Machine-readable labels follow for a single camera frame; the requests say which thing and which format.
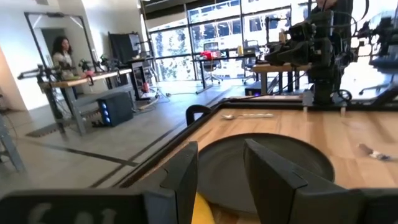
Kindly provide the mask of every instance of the dark round plate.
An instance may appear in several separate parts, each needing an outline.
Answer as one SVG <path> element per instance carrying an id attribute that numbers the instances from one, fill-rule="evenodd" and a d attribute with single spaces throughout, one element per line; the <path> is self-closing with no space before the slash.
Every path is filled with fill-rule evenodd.
<path id="1" fill-rule="evenodd" d="M 298 139 L 278 134 L 239 134 L 215 141 L 199 153 L 198 192 L 207 201 L 236 213 L 257 214 L 243 164 L 243 142 L 253 139 L 320 177 L 334 181 L 328 158 Z"/>

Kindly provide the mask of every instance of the curly hair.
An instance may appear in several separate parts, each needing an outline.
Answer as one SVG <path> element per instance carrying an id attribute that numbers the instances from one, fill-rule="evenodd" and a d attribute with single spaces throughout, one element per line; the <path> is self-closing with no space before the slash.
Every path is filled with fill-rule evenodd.
<path id="1" fill-rule="evenodd" d="M 55 39 L 55 41 L 54 41 L 54 43 L 53 43 L 53 45 L 52 45 L 52 55 L 54 55 L 54 54 L 56 54 L 56 53 L 60 53 L 60 54 L 63 55 L 62 42 L 63 42 L 64 40 L 67 40 L 67 41 L 69 42 L 68 38 L 65 37 L 65 36 L 58 36 L 58 37 Z M 72 52 L 73 52 L 72 47 L 71 47 L 71 45 L 69 45 L 68 54 L 71 55 Z"/>

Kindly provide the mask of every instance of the metal spoon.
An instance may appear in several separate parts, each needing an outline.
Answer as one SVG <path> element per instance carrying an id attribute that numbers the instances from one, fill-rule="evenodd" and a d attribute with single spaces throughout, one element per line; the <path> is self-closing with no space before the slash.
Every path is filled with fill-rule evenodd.
<path id="1" fill-rule="evenodd" d="M 227 120 L 232 120 L 236 119 L 238 117 L 244 117 L 244 118 L 273 118 L 274 115 L 267 113 L 267 114 L 240 114 L 237 116 L 234 116 L 233 114 L 222 114 L 222 118 L 227 119 Z"/>

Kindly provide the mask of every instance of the gray floor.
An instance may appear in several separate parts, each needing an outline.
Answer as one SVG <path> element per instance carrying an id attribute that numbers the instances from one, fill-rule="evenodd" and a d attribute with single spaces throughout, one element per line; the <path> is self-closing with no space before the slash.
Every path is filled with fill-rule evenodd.
<path id="1" fill-rule="evenodd" d="M 353 64 L 346 71 L 342 88 L 351 91 L 355 98 L 371 98 L 377 94 L 375 91 L 359 96 L 360 89 L 390 79 L 391 76 L 375 69 Z M 305 80 L 304 77 L 303 88 L 308 87 Z M 199 84 L 163 83 L 162 89 L 164 93 L 194 93 Z M 185 109 L 188 106 L 212 105 L 223 97 L 243 93 L 240 80 L 229 80 L 200 95 L 172 95 L 170 102 L 158 103 L 148 113 L 137 115 L 115 128 L 95 129 L 83 137 L 71 128 L 67 128 L 66 135 L 55 132 L 42 138 L 26 137 L 26 133 L 53 123 L 48 106 L 8 114 L 4 119 L 27 170 L 16 172 L 4 158 L 5 163 L 0 164 L 0 195 L 16 189 L 109 187 L 186 126 Z M 151 145 L 159 138 L 157 144 Z"/>

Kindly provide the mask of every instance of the black floor strip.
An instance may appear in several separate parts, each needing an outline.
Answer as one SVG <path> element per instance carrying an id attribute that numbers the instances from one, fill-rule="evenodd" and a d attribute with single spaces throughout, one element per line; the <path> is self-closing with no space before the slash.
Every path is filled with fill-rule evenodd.
<path id="1" fill-rule="evenodd" d="M 227 90 L 223 91 L 222 93 L 220 93 L 219 95 L 217 95 L 215 98 L 213 98 L 211 101 L 209 101 L 206 106 L 210 106 L 212 103 L 214 103 L 216 100 L 219 100 L 223 95 L 225 95 L 227 92 L 229 92 L 232 88 L 228 88 Z M 130 157 L 127 161 L 134 161 L 135 159 L 137 159 L 139 156 L 141 156 L 143 153 L 145 153 L 148 149 L 150 149 L 152 146 L 154 146 L 155 144 L 157 144 L 158 142 L 160 142 L 161 140 L 163 140 L 164 138 L 166 138 L 170 133 L 172 133 L 173 131 L 175 131 L 177 128 L 179 128 L 180 126 L 182 126 L 183 124 L 185 124 L 185 120 L 182 120 L 180 122 L 178 122 L 178 124 L 176 124 L 172 129 L 168 130 L 166 133 L 164 133 L 163 135 L 161 135 L 159 138 L 155 139 L 155 141 L 153 141 L 152 143 L 150 143 L 149 145 L 147 145 L 145 148 L 141 149 L 137 154 L 133 155 L 132 157 Z M 120 165 L 117 168 L 115 168 L 114 170 L 112 170 L 110 173 L 106 174 L 105 176 L 103 176 L 102 178 L 100 178 L 99 180 L 97 180 L 94 184 L 92 184 L 91 188 L 95 188 L 100 186 L 102 183 L 104 183 L 105 181 L 107 181 L 108 179 L 110 179 L 112 176 L 114 176 L 116 173 L 118 173 L 121 169 L 124 168 L 124 165 Z"/>
<path id="2" fill-rule="evenodd" d="M 38 146 L 43 146 L 43 147 L 46 147 L 46 148 L 49 148 L 49 149 L 62 151 L 62 152 L 70 152 L 70 153 L 74 153 L 74 154 L 78 154 L 78 155 L 82 155 L 82 156 L 88 156 L 88 157 L 92 157 L 92 158 L 96 158 L 96 159 L 102 159 L 102 160 L 105 160 L 105 161 L 115 162 L 115 163 L 120 164 L 121 166 L 135 167 L 135 166 L 138 165 L 138 163 L 133 162 L 133 161 L 127 161 L 127 160 L 124 160 L 124 159 L 118 159 L 118 158 L 115 158 L 115 157 L 105 156 L 105 155 L 92 153 L 92 152 L 80 151 L 80 150 L 77 150 L 77 149 L 71 149 L 69 147 L 54 146 L 54 145 L 51 145 L 51 144 L 30 141 L 30 140 L 27 140 L 27 139 L 23 139 L 23 141 L 29 141 L 29 143 L 32 143 L 32 144 L 35 144 L 35 145 L 38 145 Z"/>

